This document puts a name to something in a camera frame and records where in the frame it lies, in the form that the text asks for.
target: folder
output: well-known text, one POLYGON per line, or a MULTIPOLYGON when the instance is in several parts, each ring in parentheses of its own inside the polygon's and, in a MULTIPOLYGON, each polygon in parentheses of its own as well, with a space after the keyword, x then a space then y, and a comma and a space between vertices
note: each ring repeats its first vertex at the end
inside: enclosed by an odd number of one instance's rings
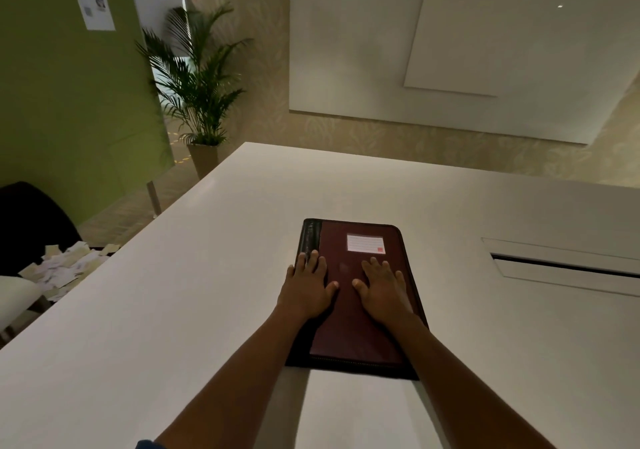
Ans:
POLYGON ((324 285, 340 283, 331 308, 310 320, 298 333, 287 366, 418 380, 409 360, 384 326, 362 307, 353 279, 369 285, 362 261, 388 261, 404 275, 413 312, 428 327, 415 287, 400 230, 391 225, 308 218, 300 234, 298 253, 317 250, 327 262, 324 285))

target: table surface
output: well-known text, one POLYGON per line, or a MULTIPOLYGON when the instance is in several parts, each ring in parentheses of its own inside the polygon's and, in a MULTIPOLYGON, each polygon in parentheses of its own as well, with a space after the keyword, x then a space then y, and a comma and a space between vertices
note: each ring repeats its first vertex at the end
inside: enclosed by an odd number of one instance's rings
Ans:
MULTIPOLYGON (((158 435, 315 217, 399 227, 433 332, 559 448, 636 447, 640 299, 507 279, 481 238, 640 259, 639 210, 636 189, 245 143, 0 350, 0 446, 158 435)), ((256 447, 440 447, 430 413, 419 384, 286 368, 256 447)))

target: green wall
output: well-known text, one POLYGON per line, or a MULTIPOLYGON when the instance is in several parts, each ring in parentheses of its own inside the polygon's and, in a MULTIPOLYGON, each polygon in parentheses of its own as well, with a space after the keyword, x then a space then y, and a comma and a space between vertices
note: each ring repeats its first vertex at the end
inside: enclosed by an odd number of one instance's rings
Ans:
POLYGON ((0 0, 0 186, 25 180, 81 223, 173 166, 133 0, 87 31, 77 0, 0 0))

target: forearm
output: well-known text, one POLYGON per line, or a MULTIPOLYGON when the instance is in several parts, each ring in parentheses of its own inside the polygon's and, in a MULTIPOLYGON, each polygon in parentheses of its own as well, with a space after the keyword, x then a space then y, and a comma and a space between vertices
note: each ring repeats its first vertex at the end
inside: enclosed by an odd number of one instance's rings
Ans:
POLYGON ((166 449, 250 449, 303 321, 278 309, 157 438, 166 449))
POLYGON ((417 316, 405 316, 389 329, 420 377, 452 449, 553 448, 417 316))

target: black chair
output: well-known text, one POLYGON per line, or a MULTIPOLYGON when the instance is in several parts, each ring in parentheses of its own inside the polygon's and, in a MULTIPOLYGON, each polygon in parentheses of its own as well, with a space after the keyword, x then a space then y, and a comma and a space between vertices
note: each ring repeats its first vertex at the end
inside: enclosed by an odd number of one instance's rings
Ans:
POLYGON ((0 275, 15 277, 30 263, 39 263, 45 245, 65 251, 82 240, 65 212, 28 182, 0 187, 0 275))

